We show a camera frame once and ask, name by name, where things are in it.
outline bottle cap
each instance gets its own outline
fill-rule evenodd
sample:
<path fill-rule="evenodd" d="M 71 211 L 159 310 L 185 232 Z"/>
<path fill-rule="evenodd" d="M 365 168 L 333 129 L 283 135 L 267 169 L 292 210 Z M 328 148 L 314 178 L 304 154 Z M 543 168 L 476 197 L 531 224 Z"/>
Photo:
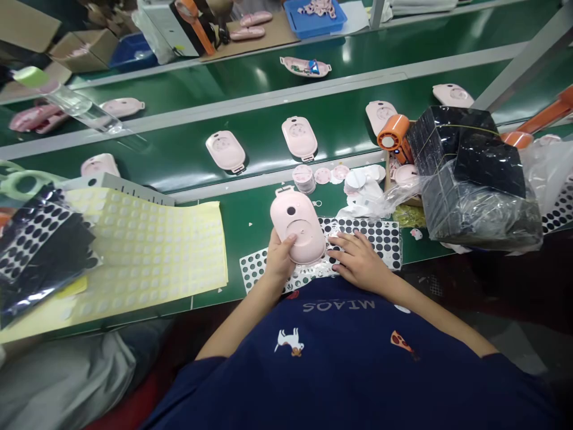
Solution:
<path fill-rule="evenodd" d="M 34 66 L 24 67 L 14 73 L 14 80 L 27 88 L 40 88 L 50 82 L 50 76 Z"/>

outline blue crate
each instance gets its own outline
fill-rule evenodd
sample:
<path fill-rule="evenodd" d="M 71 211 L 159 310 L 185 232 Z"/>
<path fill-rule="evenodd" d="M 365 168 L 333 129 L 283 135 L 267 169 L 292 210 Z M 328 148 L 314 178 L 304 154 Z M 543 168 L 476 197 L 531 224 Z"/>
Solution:
<path fill-rule="evenodd" d="M 328 14 L 319 17 L 316 14 L 298 13 L 298 8 L 303 8 L 309 3 L 310 0 L 288 0 L 284 4 L 288 22 L 299 39 L 308 39 L 342 30 L 348 18 L 336 0 L 332 0 L 336 12 L 335 19 L 331 19 Z"/>
<path fill-rule="evenodd" d="M 143 33 L 122 37 L 109 62 L 110 68 L 117 69 L 121 73 L 153 66 L 157 66 L 157 57 L 149 47 Z"/>

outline orange fan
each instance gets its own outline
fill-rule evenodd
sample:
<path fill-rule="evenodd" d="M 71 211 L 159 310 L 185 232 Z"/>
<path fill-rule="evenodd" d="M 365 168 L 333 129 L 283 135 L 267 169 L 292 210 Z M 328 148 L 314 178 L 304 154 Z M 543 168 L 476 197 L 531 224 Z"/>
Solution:
<path fill-rule="evenodd" d="M 392 115 L 378 134 L 380 148 L 393 152 L 400 164 L 413 164 L 412 150 L 405 138 L 410 120 L 404 115 Z"/>

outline pink plastic device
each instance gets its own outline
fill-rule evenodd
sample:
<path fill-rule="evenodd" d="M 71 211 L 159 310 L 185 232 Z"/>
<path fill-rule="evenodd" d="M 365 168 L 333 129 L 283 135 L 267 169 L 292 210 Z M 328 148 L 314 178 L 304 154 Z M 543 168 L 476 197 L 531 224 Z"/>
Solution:
<path fill-rule="evenodd" d="M 368 103 L 368 106 L 366 106 L 366 114 L 370 120 L 374 135 L 378 136 L 390 117 L 397 115 L 398 112 L 391 103 L 376 100 L 375 102 Z"/>
<path fill-rule="evenodd" d="M 262 27 L 249 27 L 242 28 L 237 31 L 229 33 L 229 37 L 232 41 L 238 42 L 247 39 L 258 39 L 264 36 L 264 28 Z"/>
<path fill-rule="evenodd" d="M 109 100 L 100 105 L 100 108 L 116 118 L 123 118 L 145 109 L 145 103 L 133 97 L 124 97 L 123 99 Z"/>
<path fill-rule="evenodd" d="M 290 251 L 290 258 L 299 265 L 309 265 L 322 258 L 326 241 L 310 199 L 286 186 L 275 191 L 276 198 L 270 206 L 270 218 L 281 241 L 290 234 L 297 241 Z"/>
<path fill-rule="evenodd" d="M 205 146 L 215 163 L 223 170 L 239 173 L 245 169 L 245 150 L 230 131 L 218 131 L 209 136 Z"/>
<path fill-rule="evenodd" d="M 285 135 L 286 145 L 294 156 L 304 161 L 314 160 L 318 148 L 316 136 L 306 118 L 293 116 L 282 123 L 282 134 Z"/>
<path fill-rule="evenodd" d="M 44 121 L 58 112 L 61 112 L 61 109 L 54 105 L 31 107 L 17 113 L 10 121 L 8 128 L 21 133 L 31 131 L 38 128 Z"/>
<path fill-rule="evenodd" d="M 271 21 L 273 14 L 267 11 L 259 11 L 254 14 L 248 14 L 241 18 L 241 27 L 251 27 L 253 25 L 259 25 L 267 21 Z"/>
<path fill-rule="evenodd" d="M 96 173 L 105 172 L 121 177 L 118 166 L 115 164 L 115 159 L 113 155 L 109 153 L 103 153 L 93 156 L 92 158 L 88 158 L 82 164 L 80 172 L 82 176 L 90 176 Z"/>
<path fill-rule="evenodd" d="M 444 106 L 453 106 L 455 108 L 470 108 L 473 105 L 473 98 L 459 85 L 434 85 L 433 93 L 434 96 Z"/>

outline transparent bag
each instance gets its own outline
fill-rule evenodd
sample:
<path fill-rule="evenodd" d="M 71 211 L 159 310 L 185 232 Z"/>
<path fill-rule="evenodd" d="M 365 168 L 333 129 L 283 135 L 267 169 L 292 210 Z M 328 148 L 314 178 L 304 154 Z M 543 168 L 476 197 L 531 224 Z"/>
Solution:
<path fill-rule="evenodd" d="M 0 327 L 101 265 L 94 239 L 51 184 L 18 209 L 0 238 Z"/>

